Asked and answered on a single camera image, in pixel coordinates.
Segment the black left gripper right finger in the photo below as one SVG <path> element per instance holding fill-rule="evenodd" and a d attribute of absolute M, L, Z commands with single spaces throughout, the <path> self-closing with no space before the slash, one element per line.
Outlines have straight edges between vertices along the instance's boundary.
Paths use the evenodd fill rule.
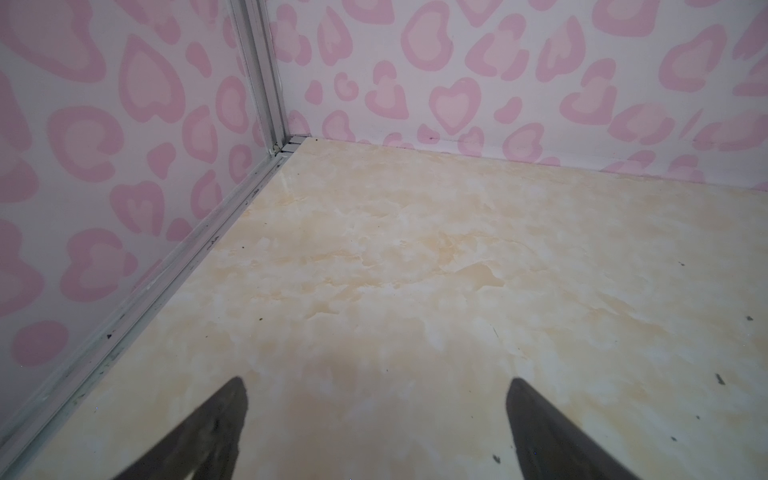
<path fill-rule="evenodd" d="M 638 480 L 526 380 L 512 379 L 505 406 L 524 479 Z"/>

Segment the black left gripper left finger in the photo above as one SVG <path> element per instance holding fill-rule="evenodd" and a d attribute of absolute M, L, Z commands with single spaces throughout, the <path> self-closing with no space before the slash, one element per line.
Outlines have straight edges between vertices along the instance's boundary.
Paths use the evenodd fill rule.
<path fill-rule="evenodd" d="M 244 381 L 235 376 L 116 478 L 230 479 L 247 410 Z"/>

